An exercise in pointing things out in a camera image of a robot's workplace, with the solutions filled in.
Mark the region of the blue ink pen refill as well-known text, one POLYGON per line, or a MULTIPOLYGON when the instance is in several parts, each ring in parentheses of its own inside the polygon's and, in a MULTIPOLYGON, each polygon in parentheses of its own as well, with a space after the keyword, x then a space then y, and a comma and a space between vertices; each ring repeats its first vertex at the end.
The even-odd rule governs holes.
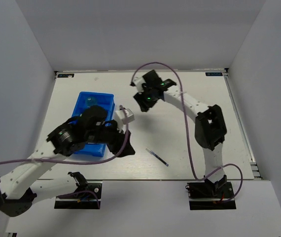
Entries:
POLYGON ((155 158, 157 158, 159 161, 161 161, 166 167, 169 166, 169 164, 167 162, 165 162, 161 157, 159 157, 155 152, 153 152, 151 149, 146 148, 146 151, 149 152, 152 156, 154 156, 155 158))

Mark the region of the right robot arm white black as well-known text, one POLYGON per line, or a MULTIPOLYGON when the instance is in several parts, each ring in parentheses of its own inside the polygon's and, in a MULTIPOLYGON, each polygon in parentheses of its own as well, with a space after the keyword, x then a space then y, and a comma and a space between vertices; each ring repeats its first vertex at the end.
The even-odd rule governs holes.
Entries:
POLYGON ((158 100, 163 100, 180 109, 185 119, 194 122, 194 137, 203 149, 205 161, 205 174, 201 181, 209 196, 216 197, 222 193, 227 182, 222 158, 227 128, 222 109, 218 105, 209 106, 199 102, 184 92, 181 81, 162 80, 155 70, 141 78, 132 77, 130 85, 137 89, 134 99, 142 112, 147 112, 158 100))

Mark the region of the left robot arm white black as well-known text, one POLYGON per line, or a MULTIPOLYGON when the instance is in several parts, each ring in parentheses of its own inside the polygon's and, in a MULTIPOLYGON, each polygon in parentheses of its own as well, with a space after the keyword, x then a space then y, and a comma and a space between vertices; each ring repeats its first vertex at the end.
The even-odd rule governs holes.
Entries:
POLYGON ((0 211, 16 217, 37 202, 50 198, 93 199, 100 206, 95 188, 80 172, 69 171, 64 177, 40 180, 56 164, 67 164, 68 157, 82 150, 87 144, 105 144, 116 157, 134 155, 130 144, 129 124, 134 113, 120 106, 113 120, 106 120, 107 111, 101 106, 91 106, 79 116, 74 116, 55 128, 45 142, 27 159, 17 160, 19 165, 0 177, 0 211))

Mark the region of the blue transparent tape roll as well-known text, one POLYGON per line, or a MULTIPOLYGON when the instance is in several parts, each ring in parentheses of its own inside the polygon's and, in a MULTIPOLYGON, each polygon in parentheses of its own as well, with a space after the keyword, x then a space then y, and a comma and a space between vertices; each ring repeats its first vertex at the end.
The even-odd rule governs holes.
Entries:
POLYGON ((97 105, 98 101, 95 97, 90 96, 90 97, 87 97, 87 99, 85 100, 85 103, 86 103, 86 107, 90 108, 91 106, 97 105))

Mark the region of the blue plastic compartment tray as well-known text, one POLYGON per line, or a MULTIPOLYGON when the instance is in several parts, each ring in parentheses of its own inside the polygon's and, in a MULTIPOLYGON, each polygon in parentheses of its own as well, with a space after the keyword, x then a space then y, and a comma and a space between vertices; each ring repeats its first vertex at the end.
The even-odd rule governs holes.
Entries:
MULTIPOLYGON (((85 100, 87 99, 87 97, 90 96, 95 97, 98 101, 97 105, 107 111, 107 117, 105 120, 112 120, 113 111, 115 108, 114 95, 109 93, 98 93, 88 91, 82 91, 79 93, 72 113, 72 117, 80 116, 84 112, 84 110, 88 109, 86 107, 85 100)), ((86 144, 82 150, 75 153, 94 157, 103 157, 105 153, 105 144, 86 144)))

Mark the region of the right table corner label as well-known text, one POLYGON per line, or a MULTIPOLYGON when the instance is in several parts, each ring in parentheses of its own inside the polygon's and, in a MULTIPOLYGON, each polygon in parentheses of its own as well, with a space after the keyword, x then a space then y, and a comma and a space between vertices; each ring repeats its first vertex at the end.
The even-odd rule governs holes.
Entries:
POLYGON ((205 72, 207 77, 222 77, 222 72, 205 72))

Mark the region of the table corner label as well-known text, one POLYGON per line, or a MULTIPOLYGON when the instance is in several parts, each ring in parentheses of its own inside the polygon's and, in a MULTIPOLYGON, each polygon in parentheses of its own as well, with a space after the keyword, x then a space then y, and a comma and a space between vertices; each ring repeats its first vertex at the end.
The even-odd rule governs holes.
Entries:
POLYGON ((222 72, 205 72, 207 77, 222 77, 222 72))
POLYGON ((73 78, 74 74, 57 74, 57 78, 73 78))

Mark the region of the left table corner label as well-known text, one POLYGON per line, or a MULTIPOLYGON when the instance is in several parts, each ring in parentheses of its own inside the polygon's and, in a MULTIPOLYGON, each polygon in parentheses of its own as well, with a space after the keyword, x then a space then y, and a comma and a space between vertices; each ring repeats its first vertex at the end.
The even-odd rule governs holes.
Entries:
POLYGON ((57 78, 73 78, 74 74, 57 74, 57 78))

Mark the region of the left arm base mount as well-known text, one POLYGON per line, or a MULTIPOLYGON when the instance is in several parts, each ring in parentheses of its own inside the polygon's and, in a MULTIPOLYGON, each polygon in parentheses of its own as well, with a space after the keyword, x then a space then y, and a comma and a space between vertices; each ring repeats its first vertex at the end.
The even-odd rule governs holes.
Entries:
POLYGON ((54 203, 55 209, 73 209, 73 210, 98 210, 101 207, 102 182, 88 182, 84 192, 68 197, 56 198, 54 203))

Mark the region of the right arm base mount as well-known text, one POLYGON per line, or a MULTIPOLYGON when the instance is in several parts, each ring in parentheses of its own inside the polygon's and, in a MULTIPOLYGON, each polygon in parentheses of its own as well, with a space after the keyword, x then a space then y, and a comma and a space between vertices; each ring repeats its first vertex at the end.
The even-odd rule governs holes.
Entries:
POLYGON ((205 183, 187 183, 190 210, 233 210, 236 209, 234 191, 231 182, 227 182, 215 194, 206 187, 205 183))

